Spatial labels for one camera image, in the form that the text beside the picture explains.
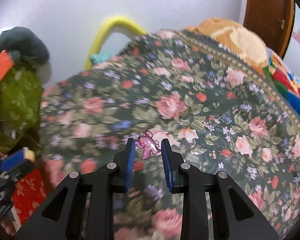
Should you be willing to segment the teal cloth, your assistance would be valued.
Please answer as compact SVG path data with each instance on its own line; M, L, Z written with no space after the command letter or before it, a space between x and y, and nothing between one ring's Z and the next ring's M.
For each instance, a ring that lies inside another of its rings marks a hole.
M89 56L90 63L94 66L96 64L108 61L112 55L110 53L100 52Z

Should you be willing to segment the yellow foam tube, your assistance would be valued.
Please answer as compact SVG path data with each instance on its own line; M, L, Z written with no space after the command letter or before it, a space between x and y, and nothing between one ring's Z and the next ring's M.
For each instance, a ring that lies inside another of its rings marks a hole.
M135 36L147 34L147 31L141 25L125 16L109 16L101 23L101 26L92 41L84 64L84 70L89 70L93 66L90 57L93 54L99 54L107 39L114 33L121 33L132 39Z

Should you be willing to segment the white foam piece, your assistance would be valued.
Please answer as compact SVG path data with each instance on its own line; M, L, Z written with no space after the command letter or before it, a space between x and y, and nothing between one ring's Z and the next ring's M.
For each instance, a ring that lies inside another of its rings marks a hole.
M32 163L35 162L36 155L28 147L23 148L23 156L24 156L24 159L27 159L27 160L31 161Z

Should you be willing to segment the green leaf-pattern bag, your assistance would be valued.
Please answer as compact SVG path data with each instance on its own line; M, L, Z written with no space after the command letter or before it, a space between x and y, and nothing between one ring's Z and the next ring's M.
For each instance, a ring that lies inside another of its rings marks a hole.
M21 147L39 152L42 84L31 65L15 64L0 82L0 152Z

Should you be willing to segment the dark floral bedspread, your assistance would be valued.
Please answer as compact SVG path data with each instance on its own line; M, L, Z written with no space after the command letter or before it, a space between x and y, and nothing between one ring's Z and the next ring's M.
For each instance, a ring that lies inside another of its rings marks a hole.
M300 116L272 80L190 31L135 38L115 57L47 90L40 142L52 185L90 173L136 140L132 187L114 197L115 239L179 239L183 195L160 144L203 172L227 172L280 239L300 219Z

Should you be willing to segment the dark grey cushion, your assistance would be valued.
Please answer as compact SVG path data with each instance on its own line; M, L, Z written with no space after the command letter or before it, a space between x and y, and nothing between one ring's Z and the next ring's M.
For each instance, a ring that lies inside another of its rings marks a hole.
M50 53L44 42L29 28L16 26L0 29L0 53L9 53L13 62L30 64L42 84L51 78Z

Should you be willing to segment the orange colourful blanket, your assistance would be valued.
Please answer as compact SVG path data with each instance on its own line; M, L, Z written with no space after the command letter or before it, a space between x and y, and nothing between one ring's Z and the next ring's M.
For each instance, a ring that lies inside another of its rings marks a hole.
M186 30L206 35L222 43L249 63L254 70L272 80L277 90L300 116L300 79L264 41L241 24L223 18L210 18Z

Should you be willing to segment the brown wooden door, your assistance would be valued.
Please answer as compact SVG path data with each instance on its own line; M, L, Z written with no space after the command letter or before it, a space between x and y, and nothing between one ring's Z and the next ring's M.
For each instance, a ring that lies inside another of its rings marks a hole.
M294 0L247 0L244 26L256 33L280 57L293 32Z

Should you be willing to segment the red floral box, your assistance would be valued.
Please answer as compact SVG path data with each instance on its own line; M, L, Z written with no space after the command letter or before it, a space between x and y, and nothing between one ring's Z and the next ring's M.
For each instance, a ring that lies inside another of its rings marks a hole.
M36 168L15 184L12 202L21 225L34 213L46 196L42 176Z

